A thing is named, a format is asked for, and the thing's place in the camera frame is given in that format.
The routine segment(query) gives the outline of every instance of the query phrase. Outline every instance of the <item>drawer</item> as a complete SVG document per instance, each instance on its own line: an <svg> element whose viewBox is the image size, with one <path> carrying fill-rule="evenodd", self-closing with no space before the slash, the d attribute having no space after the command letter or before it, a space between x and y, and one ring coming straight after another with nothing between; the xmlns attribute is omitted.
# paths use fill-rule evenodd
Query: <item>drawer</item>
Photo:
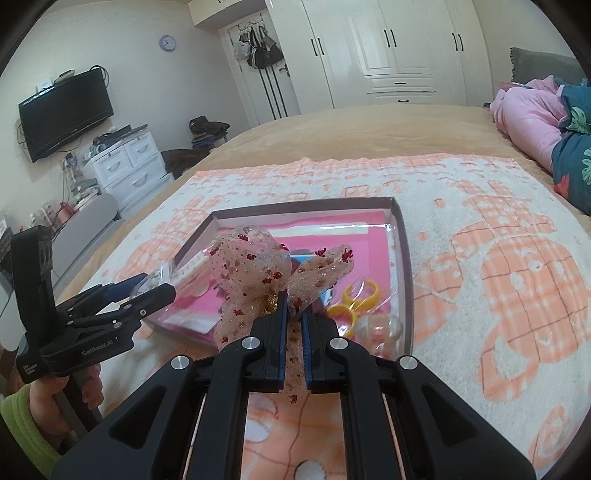
<svg viewBox="0 0 591 480"><path fill-rule="evenodd" d="M419 103L422 105L431 105L439 103L436 92L379 92L368 93L368 104L384 105L386 103Z"/></svg>
<svg viewBox="0 0 591 480"><path fill-rule="evenodd" d="M147 191L138 193L129 199L129 203L121 209L119 214L123 220L133 217L146 206L157 194L163 192L168 185L174 182L173 174L169 173L157 180Z"/></svg>
<svg viewBox="0 0 591 480"><path fill-rule="evenodd" d="M123 147L117 148L93 163L99 183L106 187L115 180L125 177L134 166Z"/></svg>
<svg viewBox="0 0 591 480"><path fill-rule="evenodd" d="M117 199L119 209L122 209L129 203L131 197L149 189L154 182L165 175L164 162L162 156L158 153L128 177L106 187L105 191Z"/></svg>
<svg viewBox="0 0 591 480"><path fill-rule="evenodd" d="M373 75L367 77L368 93L374 92L435 92L435 75Z"/></svg>
<svg viewBox="0 0 591 480"><path fill-rule="evenodd" d="M155 153L158 153L156 143L150 132L144 132L137 137L134 137L132 140L128 141L124 147L131 163L135 167L144 163Z"/></svg>

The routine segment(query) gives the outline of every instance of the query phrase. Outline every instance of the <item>wardrobe door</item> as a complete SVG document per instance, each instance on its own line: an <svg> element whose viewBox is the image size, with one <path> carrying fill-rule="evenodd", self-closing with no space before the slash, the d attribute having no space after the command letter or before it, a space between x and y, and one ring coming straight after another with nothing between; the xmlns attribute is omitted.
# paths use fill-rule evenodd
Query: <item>wardrobe door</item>
<svg viewBox="0 0 591 480"><path fill-rule="evenodd" d="M398 73L432 73L427 3L424 0L379 0L379 6L394 47Z"/></svg>
<svg viewBox="0 0 591 480"><path fill-rule="evenodd" d="M348 4L342 0L303 0L335 108L366 105L367 80L352 44Z"/></svg>
<svg viewBox="0 0 591 480"><path fill-rule="evenodd" d="M444 0L428 0L428 4L428 15L425 20L430 24L429 55L440 103L465 106L466 87L460 43L447 5Z"/></svg>
<svg viewBox="0 0 591 480"><path fill-rule="evenodd" d="M301 113L332 109L317 41L301 0L267 0Z"/></svg>
<svg viewBox="0 0 591 480"><path fill-rule="evenodd" d="M396 73L394 39L378 0L349 0L349 24L363 74Z"/></svg>
<svg viewBox="0 0 591 480"><path fill-rule="evenodd" d="M445 0L459 43L469 106L494 100L491 67L482 27L472 0Z"/></svg>

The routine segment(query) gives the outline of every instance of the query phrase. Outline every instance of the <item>beige bedsheet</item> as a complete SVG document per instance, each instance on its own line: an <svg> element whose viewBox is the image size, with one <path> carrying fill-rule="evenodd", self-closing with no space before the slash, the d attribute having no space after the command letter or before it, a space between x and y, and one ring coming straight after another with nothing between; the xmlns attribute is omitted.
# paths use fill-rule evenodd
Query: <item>beige bedsheet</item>
<svg viewBox="0 0 591 480"><path fill-rule="evenodd" d="M312 160L372 158L428 153L514 158L548 189L552 177L503 137L482 108L454 105L374 105L330 110L270 122L245 132L186 172L127 221L94 254L62 294L78 293L121 240L197 170L286 164ZM587 233L591 218L558 197Z"/></svg>

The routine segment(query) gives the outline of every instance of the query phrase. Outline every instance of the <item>green sleeve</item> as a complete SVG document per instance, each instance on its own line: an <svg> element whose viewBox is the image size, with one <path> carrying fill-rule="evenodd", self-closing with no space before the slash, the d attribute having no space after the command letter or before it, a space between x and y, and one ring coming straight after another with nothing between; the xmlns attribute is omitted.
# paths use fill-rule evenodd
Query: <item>green sleeve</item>
<svg viewBox="0 0 591 480"><path fill-rule="evenodd" d="M60 459L51 445L42 437L29 411L29 389L26 385L0 404L4 423L37 469L49 478L53 466Z"/></svg>

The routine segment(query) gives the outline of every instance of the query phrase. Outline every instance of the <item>black bag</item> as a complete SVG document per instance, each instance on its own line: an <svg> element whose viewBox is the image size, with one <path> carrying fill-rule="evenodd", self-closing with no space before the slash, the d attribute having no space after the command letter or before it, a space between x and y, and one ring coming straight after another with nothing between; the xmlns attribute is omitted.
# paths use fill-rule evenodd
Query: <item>black bag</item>
<svg viewBox="0 0 591 480"><path fill-rule="evenodd" d="M256 39L255 29L251 28L250 33L250 44L252 46L251 56L246 61L251 67L262 70L267 66L267 49L261 47L260 43Z"/></svg>
<svg viewBox="0 0 591 480"><path fill-rule="evenodd" d="M262 46L268 48L265 55L265 66L269 67L278 61L283 60L283 52L277 46L277 42L269 36L267 29L259 25L259 33L262 38Z"/></svg>

